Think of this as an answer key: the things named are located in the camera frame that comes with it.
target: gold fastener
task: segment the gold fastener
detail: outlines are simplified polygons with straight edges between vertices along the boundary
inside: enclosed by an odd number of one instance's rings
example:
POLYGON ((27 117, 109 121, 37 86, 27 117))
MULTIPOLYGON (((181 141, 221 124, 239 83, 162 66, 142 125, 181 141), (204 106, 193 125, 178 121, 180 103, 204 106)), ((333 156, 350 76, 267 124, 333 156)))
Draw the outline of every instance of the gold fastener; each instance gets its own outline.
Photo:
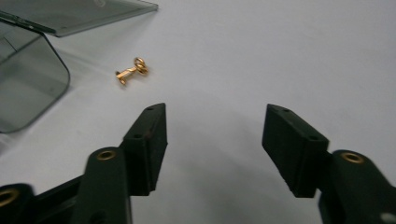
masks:
POLYGON ((4 189, 0 191, 0 207, 14 202, 19 195, 20 192, 17 189, 4 189))
POLYGON ((108 161, 116 157, 116 152, 113 150, 102 151, 97 156, 96 159, 99 161, 108 161))
POLYGON ((145 76, 149 70, 146 67, 145 61, 141 58, 134 59, 134 67, 127 68, 122 72, 116 72, 116 76, 119 79, 122 85, 126 84, 127 78, 131 77, 135 72, 138 72, 140 75, 145 76))
POLYGON ((341 156, 346 161, 350 161, 353 163, 364 163, 364 158, 355 153, 344 152, 343 154, 341 154, 341 156))

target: transparent plastic lid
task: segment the transparent plastic lid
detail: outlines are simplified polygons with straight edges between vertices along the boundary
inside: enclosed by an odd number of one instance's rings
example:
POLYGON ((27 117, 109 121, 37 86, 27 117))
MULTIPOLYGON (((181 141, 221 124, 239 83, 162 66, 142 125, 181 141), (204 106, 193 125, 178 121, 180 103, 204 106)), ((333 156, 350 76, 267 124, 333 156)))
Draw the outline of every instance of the transparent plastic lid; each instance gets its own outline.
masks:
POLYGON ((69 79, 42 33, 0 22, 0 133, 33 122, 65 93, 69 79))
POLYGON ((1 0, 0 18, 49 35, 65 36, 157 8, 136 0, 1 0))

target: white background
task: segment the white background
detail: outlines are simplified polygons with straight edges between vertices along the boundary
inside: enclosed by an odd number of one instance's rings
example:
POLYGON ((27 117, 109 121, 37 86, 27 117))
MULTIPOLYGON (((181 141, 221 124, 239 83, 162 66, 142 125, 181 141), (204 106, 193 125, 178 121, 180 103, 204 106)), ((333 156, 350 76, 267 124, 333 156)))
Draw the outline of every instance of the white background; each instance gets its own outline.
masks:
POLYGON ((262 149, 267 104, 293 110, 371 158, 396 184, 396 2, 152 0, 157 12, 64 38, 66 95, 23 131, 0 135, 0 186, 36 193, 82 175, 141 111, 166 103, 157 190, 133 197, 134 223, 321 223, 262 149), (126 88, 114 72, 145 59, 126 88))

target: screw hole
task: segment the screw hole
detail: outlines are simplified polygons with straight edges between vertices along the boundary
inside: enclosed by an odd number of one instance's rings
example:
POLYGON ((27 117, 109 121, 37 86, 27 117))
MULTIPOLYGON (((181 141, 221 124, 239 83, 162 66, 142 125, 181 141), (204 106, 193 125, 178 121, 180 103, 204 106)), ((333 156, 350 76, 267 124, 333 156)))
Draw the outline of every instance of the screw hole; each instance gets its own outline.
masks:
POLYGON ((20 192, 16 189, 5 189, 0 192, 0 207, 12 203, 18 198, 20 192))
POLYGON ((91 224, 106 224, 106 212, 99 211, 94 213, 90 218, 91 224))
POLYGON ((350 162, 354 162, 354 163, 363 163, 364 162, 363 157, 361 157, 357 154, 354 154, 354 153, 345 152, 345 153, 341 154, 341 156, 346 161, 350 161, 350 162))
POLYGON ((103 151, 96 156, 99 161, 108 161, 116 156, 115 151, 103 151))

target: brass insert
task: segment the brass insert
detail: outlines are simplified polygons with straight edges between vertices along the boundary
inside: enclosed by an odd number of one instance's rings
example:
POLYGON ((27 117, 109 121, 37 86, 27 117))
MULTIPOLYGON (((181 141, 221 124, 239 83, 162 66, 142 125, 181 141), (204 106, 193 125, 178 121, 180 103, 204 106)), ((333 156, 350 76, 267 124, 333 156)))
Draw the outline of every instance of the brass insert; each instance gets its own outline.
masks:
POLYGON ((122 72, 116 72, 116 76, 122 85, 126 85, 127 78, 130 78, 136 71, 142 76, 145 76, 149 72, 145 61, 141 58, 135 58, 134 67, 127 68, 122 72))
POLYGON ((109 151, 100 152, 96 156, 96 159, 98 159, 99 161, 108 161, 113 159, 114 157, 116 157, 116 152, 109 150, 109 151))
POLYGON ((346 161, 350 161, 354 163, 364 163, 364 158, 355 153, 344 152, 343 154, 341 154, 341 156, 346 161))
POLYGON ((0 191, 0 207, 12 203, 19 195, 20 192, 17 189, 5 189, 0 191))

